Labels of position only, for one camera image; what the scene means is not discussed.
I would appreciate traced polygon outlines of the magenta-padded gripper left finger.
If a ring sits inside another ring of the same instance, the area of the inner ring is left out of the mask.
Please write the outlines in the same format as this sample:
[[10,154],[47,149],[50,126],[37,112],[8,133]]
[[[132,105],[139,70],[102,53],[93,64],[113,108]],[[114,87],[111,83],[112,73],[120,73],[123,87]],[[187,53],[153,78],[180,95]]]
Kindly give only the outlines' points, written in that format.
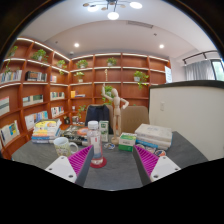
[[83,186],[93,154],[93,147],[88,146],[69,157],[60,156],[46,168],[46,171],[79,186]]

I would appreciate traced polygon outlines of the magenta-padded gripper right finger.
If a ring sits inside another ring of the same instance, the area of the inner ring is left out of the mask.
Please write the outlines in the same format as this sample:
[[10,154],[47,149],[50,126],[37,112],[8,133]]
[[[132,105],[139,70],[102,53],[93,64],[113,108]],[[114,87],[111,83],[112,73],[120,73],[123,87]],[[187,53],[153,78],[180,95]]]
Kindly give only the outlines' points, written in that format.
[[137,145],[133,146],[133,156],[143,185],[155,182],[180,170],[180,167],[167,156],[158,157]]

